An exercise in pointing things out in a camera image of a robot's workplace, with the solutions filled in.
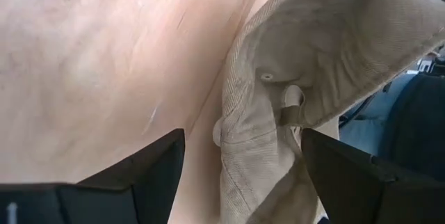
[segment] wrinkled fabric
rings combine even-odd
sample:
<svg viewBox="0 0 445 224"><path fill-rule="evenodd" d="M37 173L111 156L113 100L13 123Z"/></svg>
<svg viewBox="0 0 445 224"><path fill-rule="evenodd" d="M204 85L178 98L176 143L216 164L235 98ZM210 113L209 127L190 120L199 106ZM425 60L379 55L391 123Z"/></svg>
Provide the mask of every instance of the wrinkled fabric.
<svg viewBox="0 0 445 224"><path fill-rule="evenodd" d="M269 0L227 60L221 223L314 223L323 208L299 129L338 138L337 117L445 39L440 0ZM301 103L286 104L289 86Z"/></svg>

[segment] beige cap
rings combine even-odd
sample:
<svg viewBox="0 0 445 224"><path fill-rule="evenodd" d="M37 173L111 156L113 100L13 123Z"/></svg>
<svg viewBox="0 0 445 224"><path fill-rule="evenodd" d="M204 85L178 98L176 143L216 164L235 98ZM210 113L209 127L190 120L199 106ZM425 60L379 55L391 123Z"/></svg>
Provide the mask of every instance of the beige cap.
<svg viewBox="0 0 445 224"><path fill-rule="evenodd" d="M444 26L440 0L268 1L227 60L221 222L313 223L298 128L335 121L443 42Z"/></svg>

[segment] baseball cap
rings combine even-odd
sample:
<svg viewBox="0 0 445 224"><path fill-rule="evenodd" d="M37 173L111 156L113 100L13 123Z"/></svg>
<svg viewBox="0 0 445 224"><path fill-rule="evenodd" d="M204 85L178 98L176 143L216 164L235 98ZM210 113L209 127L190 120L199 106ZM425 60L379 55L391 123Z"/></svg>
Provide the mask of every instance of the baseball cap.
<svg viewBox="0 0 445 224"><path fill-rule="evenodd" d="M338 115L445 40L444 15L440 0L269 0L225 67L221 223L316 223L300 130L338 138Z"/></svg>

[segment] fabric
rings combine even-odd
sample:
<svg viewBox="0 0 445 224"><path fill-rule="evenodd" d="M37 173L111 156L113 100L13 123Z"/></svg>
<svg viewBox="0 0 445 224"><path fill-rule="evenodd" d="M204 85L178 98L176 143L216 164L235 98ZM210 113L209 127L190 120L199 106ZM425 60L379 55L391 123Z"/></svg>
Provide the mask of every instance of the fabric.
<svg viewBox="0 0 445 224"><path fill-rule="evenodd" d="M389 112L403 88L414 76L415 74L402 74L391 82L387 92L378 91L358 117L340 129L340 141L377 156ZM360 104L344 115L350 117Z"/></svg>
<svg viewBox="0 0 445 224"><path fill-rule="evenodd" d="M226 64L213 133L221 223L316 223L323 211L299 128L337 121L442 42L443 14L440 0L269 0ZM292 85L302 101L286 104Z"/></svg>
<svg viewBox="0 0 445 224"><path fill-rule="evenodd" d="M445 181L445 79L416 75L389 114L379 157Z"/></svg>

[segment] cap eyelet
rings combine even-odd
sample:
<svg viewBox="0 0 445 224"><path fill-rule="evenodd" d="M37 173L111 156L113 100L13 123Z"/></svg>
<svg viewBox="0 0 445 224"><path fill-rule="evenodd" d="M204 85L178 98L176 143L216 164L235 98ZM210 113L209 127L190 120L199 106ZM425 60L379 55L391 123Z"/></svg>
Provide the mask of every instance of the cap eyelet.
<svg viewBox="0 0 445 224"><path fill-rule="evenodd" d="M261 79L263 81L271 81L273 79L273 75L272 74L262 74Z"/></svg>

